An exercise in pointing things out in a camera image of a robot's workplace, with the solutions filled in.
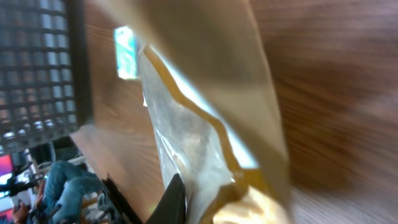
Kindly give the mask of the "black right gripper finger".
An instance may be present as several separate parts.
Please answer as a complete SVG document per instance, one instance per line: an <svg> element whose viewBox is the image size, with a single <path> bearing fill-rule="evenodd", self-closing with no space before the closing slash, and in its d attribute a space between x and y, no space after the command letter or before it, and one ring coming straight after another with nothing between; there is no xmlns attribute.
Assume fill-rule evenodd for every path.
<svg viewBox="0 0 398 224"><path fill-rule="evenodd" d="M146 224L185 224L185 220L185 185L181 177L175 174Z"/></svg>

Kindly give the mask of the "brown beige snack pouch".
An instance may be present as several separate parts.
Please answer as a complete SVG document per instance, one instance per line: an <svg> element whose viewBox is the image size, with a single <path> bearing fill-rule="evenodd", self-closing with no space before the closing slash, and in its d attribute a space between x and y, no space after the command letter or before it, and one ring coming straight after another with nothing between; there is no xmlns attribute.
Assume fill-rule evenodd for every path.
<svg viewBox="0 0 398 224"><path fill-rule="evenodd" d="M289 153L247 1L100 1L144 42L144 98L187 223L292 223Z"/></svg>

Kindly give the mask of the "small teal tissue pack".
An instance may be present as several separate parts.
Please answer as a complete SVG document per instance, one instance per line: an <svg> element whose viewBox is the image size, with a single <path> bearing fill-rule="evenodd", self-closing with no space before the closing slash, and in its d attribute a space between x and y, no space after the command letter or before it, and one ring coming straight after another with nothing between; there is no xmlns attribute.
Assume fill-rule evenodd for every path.
<svg viewBox="0 0 398 224"><path fill-rule="evenodd" d="M128 26L116 28L114 41L118 77L123 80L138 79L136 36L133 31Z"/></svg>

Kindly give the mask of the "person in blue jeans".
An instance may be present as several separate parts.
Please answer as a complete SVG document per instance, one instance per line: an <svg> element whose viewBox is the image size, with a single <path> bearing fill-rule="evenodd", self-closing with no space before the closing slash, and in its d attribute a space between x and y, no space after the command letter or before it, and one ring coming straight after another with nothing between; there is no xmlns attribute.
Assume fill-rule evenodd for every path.
<svg viewBox="0 0 398 224"><path fill-rule="evenodd" d="M56 161L47 172L48 178L40 183L34 208L44 215L59 205L60 209L48 223L78 223L83 197L103 190L100 179L67 161Z"/></svg>

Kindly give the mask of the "grey plastic mesh basket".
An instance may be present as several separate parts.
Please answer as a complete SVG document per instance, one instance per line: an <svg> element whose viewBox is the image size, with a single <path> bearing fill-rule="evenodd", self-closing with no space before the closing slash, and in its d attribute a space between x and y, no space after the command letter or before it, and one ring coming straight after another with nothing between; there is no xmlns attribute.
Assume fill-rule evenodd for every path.
<svg viewBox="0 0 398 224"><path fill-rule="evenodd" d="M1 0L1 154L93 118L82 1Z"/></svg>

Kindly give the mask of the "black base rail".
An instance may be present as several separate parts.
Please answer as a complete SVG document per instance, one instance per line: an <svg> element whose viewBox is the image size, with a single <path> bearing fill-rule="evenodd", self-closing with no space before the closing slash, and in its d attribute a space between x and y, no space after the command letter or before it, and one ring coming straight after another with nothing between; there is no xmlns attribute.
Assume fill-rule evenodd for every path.
<svg viewBox="0 0 398 224"><path fill-rule="evenodd" d="M143 221L130 206L129 202L119 191L118 186L113 182L110 176L103 179L102 183L113 207L119 213L120 219L123 219L123 223L143 224Z"/></svg>

